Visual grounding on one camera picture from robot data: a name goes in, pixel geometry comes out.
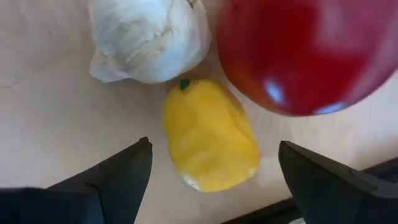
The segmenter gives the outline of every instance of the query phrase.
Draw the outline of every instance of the light wood surface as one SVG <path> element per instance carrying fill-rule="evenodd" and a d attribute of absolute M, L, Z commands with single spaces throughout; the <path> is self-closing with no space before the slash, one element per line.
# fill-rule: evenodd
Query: light wood surface
<path fill-rule="evenodd" d="M 220 1 L 204 3 L 214 30 Z M 103 84 L 88 74 L 93 49 L 85 1 L 0 1 L 0 187 L 47 187 L 149 136 L 152 174 L 136 223 L 219 223 L 289 197 L 277 160 L 281 140 L 358 169 L 398 156 L 397 75 L 342 112 L 286 118 L 238 93 L 212 46 L 187 75 L 230 86 L 250 115 L 262 159 L 246 183 L 197 192 L 175 173 L 160 125 L 175 82 Z"/>

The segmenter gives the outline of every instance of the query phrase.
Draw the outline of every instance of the yellow bell pepper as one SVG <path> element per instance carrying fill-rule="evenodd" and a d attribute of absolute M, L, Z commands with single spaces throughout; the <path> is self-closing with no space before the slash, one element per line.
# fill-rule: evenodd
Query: yellow bell pepper
<path fill-rule="evenodd" d="M 175 168 L 204 192 L 252 177 L 260 154 L 240 102 L 211 80 L 182 80 L 164 105 L 163 127 Z"/>

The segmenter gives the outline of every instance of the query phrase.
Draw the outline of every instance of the table surface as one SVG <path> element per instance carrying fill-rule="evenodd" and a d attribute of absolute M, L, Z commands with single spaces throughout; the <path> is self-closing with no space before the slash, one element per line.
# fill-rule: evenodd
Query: table surface
<path fill-rule="evenodd" d="M 213 30 L 220 3 L 204 1 Z M 0 1 L 0 187 L 47 187 L 148 136 L 154 160 L 136 223 L 219 223 L 290 196 L 277 160 L 281 140 L 358 169 L 398 156 L 397 75 L 347 110 L 287 118 L 238 93 L 213 45 L 187 75 L 230 87 L 251 118 L 262 158 L 251 180 L 197 192 L 174 171 L 160 125 L 174 82 L 101 83 L 88 74 L 93 51 L 85 1 Z"/>

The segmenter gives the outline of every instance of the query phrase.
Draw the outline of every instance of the red tomato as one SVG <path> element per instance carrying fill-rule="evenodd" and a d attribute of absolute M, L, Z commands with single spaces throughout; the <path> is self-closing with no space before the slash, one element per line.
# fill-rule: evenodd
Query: red tomato
<path fill-rule="evenodd" d="M 217 31 L 229 80 L 291 116 L 342 110 L 398 65 L 397 0 L 230 0 Z"/>

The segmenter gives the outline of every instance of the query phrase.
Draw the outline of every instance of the garlic bulb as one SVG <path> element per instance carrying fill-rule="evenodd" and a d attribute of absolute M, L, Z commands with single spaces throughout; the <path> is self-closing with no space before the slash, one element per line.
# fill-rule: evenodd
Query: garlic bulb
<path fill-rule="evenodd" d="M 200 0 L 91 0 L 89 9 L 90 73 L 103 82 L 170 80 L 198 65 L 210 45 Z"/>

